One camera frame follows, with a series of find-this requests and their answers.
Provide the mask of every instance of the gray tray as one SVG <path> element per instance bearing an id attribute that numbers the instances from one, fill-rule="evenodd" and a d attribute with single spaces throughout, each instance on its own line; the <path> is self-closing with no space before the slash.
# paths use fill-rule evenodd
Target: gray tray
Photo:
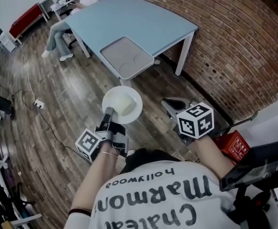
<path id="1" fill-rule="evenodd" d="M 153 56 L 125 36 L 102 48 L 100 53 L 123 80 L 134 78 L 154 64 Z"/>

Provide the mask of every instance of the red fire extinguisher box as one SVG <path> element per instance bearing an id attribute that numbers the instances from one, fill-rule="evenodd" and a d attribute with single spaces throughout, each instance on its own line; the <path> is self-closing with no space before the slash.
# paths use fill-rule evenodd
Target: red fire extinguisher box
<path id="1" fill-rule="evenodd" d="M 227 154 L 235 163 L 238 163 L 250 149 L 238 131 L 217 137 L 213 141 L 220 151 Z"/>

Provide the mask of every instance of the white cable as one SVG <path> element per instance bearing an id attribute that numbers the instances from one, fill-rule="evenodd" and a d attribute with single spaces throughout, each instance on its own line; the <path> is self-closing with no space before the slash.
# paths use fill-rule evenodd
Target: white cable
<path id="1" fill-rule="evenodd" d="M 23 59 L 24 59 L 24 65 L 25 65 L 25 69 L 26 69 L 26 74 L 28 75 L 28 79 L 29 79 L 29 84 L 30 84 L 30 87 L 31 87 L 31 91 L 34 95 L 34 102 L 36 102 L 36 99 L 35 99 L 35 93 L 33 92 L 33 89 L 32 89 L 32 85 L 30 83 L 30 77 L 29 77 L 29 72 L 28 72 L 28 67 L 26 66 L 26 61 L 25 61 L 25 56 L 24 56 L 24 52 L 23 52 L 23 45 L 21 46 L 21 50 L 22 50 L 22 55 L 23 55 Z"/>

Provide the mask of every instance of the person sitting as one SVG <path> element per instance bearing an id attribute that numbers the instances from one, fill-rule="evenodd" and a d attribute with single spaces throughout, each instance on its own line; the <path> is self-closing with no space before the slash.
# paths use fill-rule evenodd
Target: person sitting
<path id="1" fill-rule="evenodd" d="M 75 4 L 71 14 L 75 14 L 81 9 L 84 9 L 87 6 L 96 3 L 97 1 L 99 0 L 80 0 L 79 3 Z M 73 53 L 70 51 L 66 42 L 62 38 L 65 31 L 68 29 L 70 29 L 70 26 L 64 20 L 51 26 L 47 46 L 41 55 L 42 58 L 48 57 L 50 52 L 52 52 L 56 47 L 61 55 L 59 58 L 60 61 L 65 61 L 66 59 L 73 57 Z"/>
<path id="2" fill-rule="evenodd" d="M 129 155 L 121 173 L 114 176 L 120 151 L 102 142 L 75 194 L 64 229 L 247 228 L 247 222 L 239 225 L 228 216 L 234 210 L 236 190 L 219 189 L 219 180 L 234 165 L 207 135 L 191 148 L 201 164 L 143 148 Z M 251 186 L 246 196 L 259 192 Z M 271 209 L 266 215 L 271 228 L 276 228 Z"/>

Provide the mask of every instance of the light blue table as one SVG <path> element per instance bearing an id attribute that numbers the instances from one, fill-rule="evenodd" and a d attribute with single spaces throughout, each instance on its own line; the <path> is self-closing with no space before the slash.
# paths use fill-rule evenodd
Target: light blue table
<path id="1" fill-rule="evenodd" d="M 122 85 L 130 85 L 130 79 L 123 79 L 105 60 L 100 54 L 102 48 L 126 36 L 156 57 L 184 39 L 175 72 L 180 75 L 194 32 L 198 28 L 179 15 L 145 0 L 101 0 L 68 17 L 66 22 L 86 56 L 90 57 L 83 42 L 120 79 Z M 138 68 L 133 77 L 142 71 Z"/>

